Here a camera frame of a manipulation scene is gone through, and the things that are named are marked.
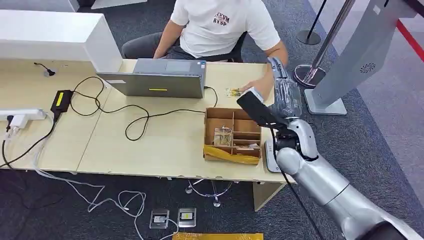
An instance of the yellow object on floor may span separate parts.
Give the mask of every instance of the yellow object on floor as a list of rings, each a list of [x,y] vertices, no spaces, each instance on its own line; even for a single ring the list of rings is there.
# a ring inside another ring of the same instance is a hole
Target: yellow object on floor
[[[172,240],[264,240],[263,233],[189,233],[179,232]]]
[[[259,157],[255,157],[255,156],[232,155],[224,150],[218,149],[213,146],[207,146],[207,145],[203,147],[203,153],[205,155],[209,155],[219,159],[228,160],[228,161],[239,163],[239,164],[257,165],[260,159]]]

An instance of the gray pants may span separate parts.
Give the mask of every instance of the gray pants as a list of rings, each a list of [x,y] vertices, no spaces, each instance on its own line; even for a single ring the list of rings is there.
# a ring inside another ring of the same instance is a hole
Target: gray pants
[[[126,59],[152,59],[161,40],[162,32],[152,33],[130,41],[122,46],[122,53]],[[178,39],[166,52],[163,59],[196,59],[180,47]]]

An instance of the yellow tape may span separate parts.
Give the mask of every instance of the yellow tape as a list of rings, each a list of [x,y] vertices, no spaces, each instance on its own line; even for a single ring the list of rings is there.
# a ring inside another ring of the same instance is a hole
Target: yellow tape
[[[64,92],[61,92],[60,94],[59,94],[59,98],[57,99],[57,102],[56,102],[56,107],[59,107],[60,105],[61,105],[61,102],[62,102],[62,98],[64,97]]]
[[[149,88],[150,91],[168,91],[168,89],[165,88]]]
[[[239,164],[252,164],[257,165],[259,163],[260,158],[255,156],[248,155],[231,155],[228,152],[221,150],[219,148],[213,146],[203,146],[203,153],[205,155],[209,155],[215,158],[228,160],[231,162],[239,163]]]
[[[189,233],[179,232],[172,240],[264,240],[263,233]]]

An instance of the white shelf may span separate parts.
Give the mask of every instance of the white shelf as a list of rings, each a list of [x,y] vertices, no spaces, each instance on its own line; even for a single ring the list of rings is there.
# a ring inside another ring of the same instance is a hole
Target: white shelf
[[[128,4],[145,3],[147,0],[95,0],[91,9],[110,8]]]
[[[122,56],[100,13],[0,10],[0,58],[91,62],[117,72]]]

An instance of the red stripe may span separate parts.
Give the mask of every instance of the red stripe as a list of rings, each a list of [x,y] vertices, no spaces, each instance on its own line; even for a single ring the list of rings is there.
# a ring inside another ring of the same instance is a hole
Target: red stripe
[[[409,45],[412,47],[412,49],[416,52],[418,57],[424,62],[424,50],[423,50],[423,48],[418,44],[418,42],[411,35],[411,33],[407,30],[407,28],[404,26],[404,24],[400,20],[397,20],[396,27],[397,27],[397,29],[399,29],[399,32],[403,35],[403,37],[406,39],[406,41],[409,43]]]

